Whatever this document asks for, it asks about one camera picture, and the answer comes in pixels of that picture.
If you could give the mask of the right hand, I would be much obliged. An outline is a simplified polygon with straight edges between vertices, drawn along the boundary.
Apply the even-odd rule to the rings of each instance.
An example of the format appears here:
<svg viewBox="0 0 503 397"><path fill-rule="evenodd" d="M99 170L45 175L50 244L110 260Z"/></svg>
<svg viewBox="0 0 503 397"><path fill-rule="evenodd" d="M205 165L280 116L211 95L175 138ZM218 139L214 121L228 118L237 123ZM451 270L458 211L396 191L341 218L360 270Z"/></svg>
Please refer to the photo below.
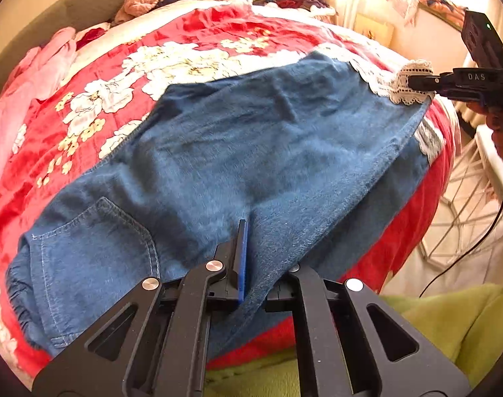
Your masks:
<svg viewBox="0 0 503 397"><path fill-rule="evenodd" d="M503 159L503 110L490 112L477 102L468 102L467 107L473 112L486 117L486 125L493 131L492 140L496 152Z"/></svg>

